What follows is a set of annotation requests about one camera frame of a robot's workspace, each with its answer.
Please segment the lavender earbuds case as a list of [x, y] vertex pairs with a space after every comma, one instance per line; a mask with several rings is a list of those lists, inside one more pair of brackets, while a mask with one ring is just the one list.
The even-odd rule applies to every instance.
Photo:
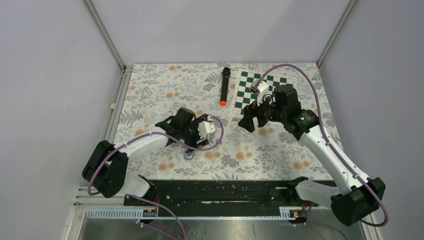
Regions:
[[195, 151], [191, 149], [185, 149], [183, 152], [183, 157], [185, 160], [192, 160], [194, 158]]

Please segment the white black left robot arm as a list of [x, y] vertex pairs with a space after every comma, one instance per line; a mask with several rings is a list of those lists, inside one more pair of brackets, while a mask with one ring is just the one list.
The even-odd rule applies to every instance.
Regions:
[[217, 127], [211, 116], [195, 113], [185, 107], [175, 115], [156, 123], [151, 131], [115, 145], [100, 141], [85, 167], [82, 178], [88, 182], [90, 196], [111, 198], [117, 194], [135, 196], [144, 206], [155, 200], [153, 184], [144, 176], [128, 173], [128, 166], [141, 157], [172, 144], [181, 144], [187, 152], [201, 150]]

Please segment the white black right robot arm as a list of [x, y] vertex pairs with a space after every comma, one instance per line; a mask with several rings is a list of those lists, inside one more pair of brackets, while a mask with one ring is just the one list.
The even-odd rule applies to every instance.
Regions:
[[268, 122], [281, 123], [315, 155], [336, 185], [330, 187], [298, 177], [288, 184], [287, 201], [293, 206], [309, 201], [326, 207], [345, 226], [364, 223], [365, 217], [381, 208], [385, 183], [379, 177], [370, 178], [333, 144], [315, 112], [301, 107], [296, 89], [289, 85], [277, 86], [273, 100], [268, 98], [268, 89], [264, 83], [251, 87], [256, 100], [244, 107], [238, 125], [252, 133], [256, 128], [254, 118], [259, 128]]

